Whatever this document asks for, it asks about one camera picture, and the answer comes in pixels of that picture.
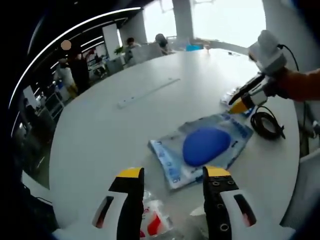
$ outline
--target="ceiling light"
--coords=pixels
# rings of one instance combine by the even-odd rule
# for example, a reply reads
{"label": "ceiling light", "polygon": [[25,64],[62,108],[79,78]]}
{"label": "ceiling light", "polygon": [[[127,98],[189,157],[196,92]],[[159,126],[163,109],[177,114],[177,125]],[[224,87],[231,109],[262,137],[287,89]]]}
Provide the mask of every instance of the ceiling light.
{"label": "ceiling light", "polygon": [[55,67],[55,65],[57,65],[59,62],[57,61],[55,64],[53,64],[50,69],[53,69]]}
{"label": "ceiling light", "polygon": [[37,90],[35,90],[34,94],[33,95],[36,95],[36,93],[39,91],[40,87],[38,87]]}
{"label": "ceiling light", "polygon": [[97,39],[100,39],[100,38],[103,38],[103,37],[104,37],[104,36],[98,36],[98,37],[96,37],[95,39],[92,39],[92,40],[90,40],[90,41],[82,44],[80,47],[83,47],[83,46],[85,46],[85,45],[87,45],[87,44],[89,44],[89,43],[92,43],[93,41],[95,41],[95,40],[97,40]]}
{"label": "ceiling light", "polygon": [[119,41],[119,46],[122,47],[122,39],[121,39],[121,35],[120,35],[120,31],[119,29],[116,30],[116,34],[118,35],[118,41]]}
{"label": "ceiling light", "polygon": [[105,42],[105,41],[98,42],[98,43],[96,43],[95,45],[92,45],[92,46],[86,48],[85,50],[82,50],[81,52],[84,53],[85,51],[87,51],[87,50],[89,50],[89,49],[92,49],[93,47],[98,46],[98,45],[100,45],[100,44],[103,44],[104,42]]}
{"label": "ceiling light", "polygon": [[117,22],[117,21],[121,21],[121,20],[127,20],[127,19],[128,19],[127,17],[122,17],[122,18],[118,18],[118,19],[115,19],[115,20],[112,20],[112,21],[107,21],[107,22],[101,23],[101,24],[99,24],[99,25],[95,25],[95,26],[90,27],[90,28],[84,30],[83,32],[80,32],[79,34],[71,37],[69,40],[72,40],[72,39],[74,39],[75,37],[78,37],[78,36],[80,36],[81,34],[83,34],[83,33],[85,33],[85,32],[88,32],[88,31],[90,31],[90,30],[92,30],[92,29],[95,29],[95,28],[97,28],[97,27],[100,27],[100,26],[103,26],[103,25],[106,25],[106,24],[110,24],[110,23],[114,23],[114,22]]}
{"label": "ceiling light", "polygon": [[63,36],[65,36],[66,34],[70,33],[71,31],[77,29],[78,27],[86,24],[86,23],[89,23],[93,20],[96,20],[96,19],[99,19],[99,18],[102,18],[102,17],[105,17],[105,16],[108,16],[108,15],[112,15],[112,14],[117,14],[117,13],[122,13],[122,12],[126,12],[126,11],[134,11],[134,10],[140,10],[141,7],[131,7],[131,8],[125,8],[125,9],[120,9],[120,10],[115,10],[115,11],[111,11],[111,12],[107,12],[107,13],[104,13],[104,14],[101,14],[101,15],[98,15],[98,16],[95,16],[95,17],[92,17],[88,20],[85,20],[75,26],[73,26],[72,28],[68,29],[67,31],[65,31],[64,33],[60,34],[58,37],[56,37],[53,41],[51,41],[47,46],[45,46],[44,49],[42,49],[36,56],[35,58],[30,62],[30,64],[27,66],[27,68],[24,70],[22,76],[20,77],[18,83],[16,84],[14,90],[13,90],[13,93],[12,93],[12,96],[10,98],[10,102],[9,102],[9,106],[8,108],[10,108],[10,105],[11,105],[11,102],[12,102],[12,99],[14,98],[14,95],[18,89],[18,86],[19,84],[21,83],[22,79],[24,78],[24,76],[26,75],[26,73],[28,72],[28,70],[31,68],[31,66],[35,63],[35,61],[48,49],[50,48],[55,42],[57,42],[59,39],[61,39]]}
{"label": "ceiling light", "polygon": [[42,163],[42,161],[45,159],[45,156],[43,158],[41,158],[41,160],[39,161],[38,165],[36,166],[36,168],[38,169],[40,164]]}

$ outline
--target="orange sleeve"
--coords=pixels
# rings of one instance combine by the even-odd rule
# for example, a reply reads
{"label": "orange sleeve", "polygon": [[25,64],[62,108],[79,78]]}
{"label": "orange sleeve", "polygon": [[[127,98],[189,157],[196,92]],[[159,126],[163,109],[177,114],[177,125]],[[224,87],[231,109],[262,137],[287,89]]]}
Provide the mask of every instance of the orange sleeve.
{"label": "orange sleeve", "polygon": [[287,70],[279,78],[278,87],[292,100],[320,100],[320,68],[308,73]]}

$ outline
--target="white ruler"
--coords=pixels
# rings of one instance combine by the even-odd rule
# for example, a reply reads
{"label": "white ruler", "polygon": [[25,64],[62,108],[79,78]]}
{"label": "white ruler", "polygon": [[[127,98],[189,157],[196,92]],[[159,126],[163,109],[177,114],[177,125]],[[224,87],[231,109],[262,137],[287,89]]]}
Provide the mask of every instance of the white ruler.
{"label": "white ruler", "polygon": [[117,106],[118,106],[119,109],[124,109],[125,107],[127,107],[128,105],[134,103],[135,101],[137,101],[139,99],[142,99],[142,98],[144,98],[144,97],[146,97],[146,96],[148,96],[148,95],[150,95],[150,94],[152,94],[152,93],[154,93],[154,92],[156,92],[156,91],[158,91],[158,90],[160,90],[160,89],[162,89],[162,88],[164,88],[164,87],[166,87],[168,85],[171,85],[171,84],[173,84],[173,83],[175,83],[175,82],[177,82],[179,80],[180,80],[180,78],[177,78],[177,79],[169,78],[168,82],[166,82],[166,83],[164,83],[164,84],[162,84],[160,86],[157,86],[157,87],[155,87],[155,88],[153,88],[153,89],[151,89],[149,91],[143,92],[140,95],[134,95],[134,96],[132,96],[132,97],[130,97],[128,99],[125,99],[123,101],[119,101],[117,103]]}

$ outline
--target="desk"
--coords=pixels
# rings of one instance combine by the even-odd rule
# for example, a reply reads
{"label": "desk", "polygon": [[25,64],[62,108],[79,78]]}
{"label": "desk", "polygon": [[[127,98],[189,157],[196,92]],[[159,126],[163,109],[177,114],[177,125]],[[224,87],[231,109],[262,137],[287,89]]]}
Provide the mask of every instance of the desk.
{"label": "desk", "polygon": [[[77,97],[60,116],[50,155],[50,193],[60,227],[92,216],[90,211],[101,204],[115,176],[141,165],[146,189],[174,209],[175,223],[182,222],[203,204],[202,185],[167,191],[162,168],[147,143],[186,121],[224,111],[221,96],[257,71],[247,56],[229,55],[222,49],[211,49],[209,54],[207,50],[178,52],[118,72]],[[119,101],[168,78],[181,80],[126,108],[117,107]],[[298,123],[291,100],[271,97],[265,105],[284,125],[286,139],[268,141],[254,133],[230,171],[237,185],[279,223],[298,173]]]}

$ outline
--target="black cable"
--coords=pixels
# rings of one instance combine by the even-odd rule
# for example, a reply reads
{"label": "black cable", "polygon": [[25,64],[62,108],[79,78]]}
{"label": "black cable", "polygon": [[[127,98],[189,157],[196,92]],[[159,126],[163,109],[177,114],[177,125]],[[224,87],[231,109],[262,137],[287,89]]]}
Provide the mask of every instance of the black cable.
{"label": "black cable", "polygon": [[284,45],[284,44],[279,44],[279,45],[278,45],[278,48],[280,48],[280,49],[286,48],[286,49],[291,53],[291,56],[293,57],[293,60],[294,60],[294,63],[295,63],[296,70],[299,72],[299,67],[298,67],[297,60],[296,60],[296,58],[295,58],[294,53],[290,50],[290,48],[288,48],[288,47],[287,47],[286,45]]}
{"label": "black cable", "polygon": [[[258,112],[260,108],[268,110],[270,114],[265,111]],[[274,128],[274,131],[269,131],[264,126],[263,120],[267,120],[268,122],[270,122]],[[276,140],[279,137],[286,139],[286,136],[284,135],[285,127],[279,125],[275,115],[269,108],[265,106],[259,106],[255,110],[254,114],[251,116],[250,122],[256,133],[267,140]]]}
{"label": "black cable", "polygon": [[303,123],[302,123],[302,136],[301,136],[301,142],[300,147],[305,139],[305,127],[306,127],[306,118],[307,118],[307,103],[306,101],[303,102]]}

